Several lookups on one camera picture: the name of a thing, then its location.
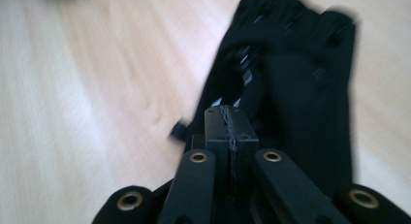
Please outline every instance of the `wooden floor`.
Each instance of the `wooden floor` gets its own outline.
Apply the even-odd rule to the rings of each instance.
[[[90,223],[172,178],[237,2],[0,0],[0,223]],[[411,214],[411,0],[305,2],[357,16],[357,182]]]

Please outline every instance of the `light wood grain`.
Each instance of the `light wood grain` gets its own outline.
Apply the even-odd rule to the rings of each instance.
[[[239,0],[0,0],[0,223],[90,223],[111,193],[172,178]],[[411,213],[411,0],[354,11],[357,181]]]

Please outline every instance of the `black fabric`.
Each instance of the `black fabric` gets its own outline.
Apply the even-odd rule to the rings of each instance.
[[[340,12],[317,14],[298,0],[241,0],[194,118],[180,132],[185,150],[193,134],[205,132],[207,108],[237,102],[261,147],[284,150],[331,197],[336,186],[352,181],[354,40],[353,20]]]

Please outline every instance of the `metal grommet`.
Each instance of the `metal grommet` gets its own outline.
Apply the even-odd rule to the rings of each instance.
[[[206,154],[204,153],[192,153],[190,155],[190,160],[194,163],[203,163],[207,159]]]
[[[263,156],[267,161],[270,162],[279,162],[282,159],[281,155],[275,153],[274,151],[267,151]]]
[[[351,201],[365,208],[378,208],[378,200],[368,192],[353,189],[348,193]]]
[[[142,204],[142,194],[137,191],[125,193],[118,199],[117,207],[123,211],[130,211]]]

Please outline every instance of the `black bag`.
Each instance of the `black bag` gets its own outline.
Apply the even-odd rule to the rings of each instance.
[[[249,117],[260,147],[285,151],[322,191],[352,182],[348,84],[352,18],[298,0],[241,0],[209,72],[191,124],[172,135],[191,149],[207,108]]]

